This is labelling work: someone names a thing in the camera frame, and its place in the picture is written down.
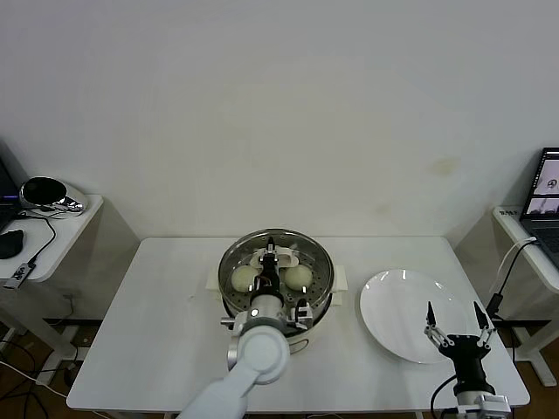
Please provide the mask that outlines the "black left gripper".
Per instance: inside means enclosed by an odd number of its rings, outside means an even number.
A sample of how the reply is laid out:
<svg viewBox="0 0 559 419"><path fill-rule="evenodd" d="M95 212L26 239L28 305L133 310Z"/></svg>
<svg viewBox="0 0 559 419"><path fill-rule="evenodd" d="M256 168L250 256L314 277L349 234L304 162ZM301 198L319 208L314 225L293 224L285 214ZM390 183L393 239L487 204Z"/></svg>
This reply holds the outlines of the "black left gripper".
<svg viewBox="0 0 559 419"><path fill-rule="evenodd" d="M266 252L273 254L277 252L273 237L268 238ZM280 299L280 276L279 268L276 265L276 256L263 255L260 258L260 264L263 269L258 275L259 288L256 290L256 296L271 295Z"/></svg>

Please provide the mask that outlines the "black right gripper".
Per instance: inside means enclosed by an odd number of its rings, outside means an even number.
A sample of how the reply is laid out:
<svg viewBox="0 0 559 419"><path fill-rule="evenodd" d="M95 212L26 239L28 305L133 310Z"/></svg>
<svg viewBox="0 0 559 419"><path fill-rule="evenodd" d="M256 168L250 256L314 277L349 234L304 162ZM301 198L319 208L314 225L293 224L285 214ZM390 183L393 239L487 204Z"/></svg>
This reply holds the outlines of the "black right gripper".
<svg viewBox="0 0 559 419"><path fill-rule="evenodd" d="M452 361L457 381L453 387L454 394L468 391L493 393L493 387L487 382L481 361L490 352L490 342L495 329L490 326L487 314L476 301L473 302L473 307L480 329L479 338L455 334L448 337L437 326L431 301L427 306L424 334L444 357Z"/></svg>

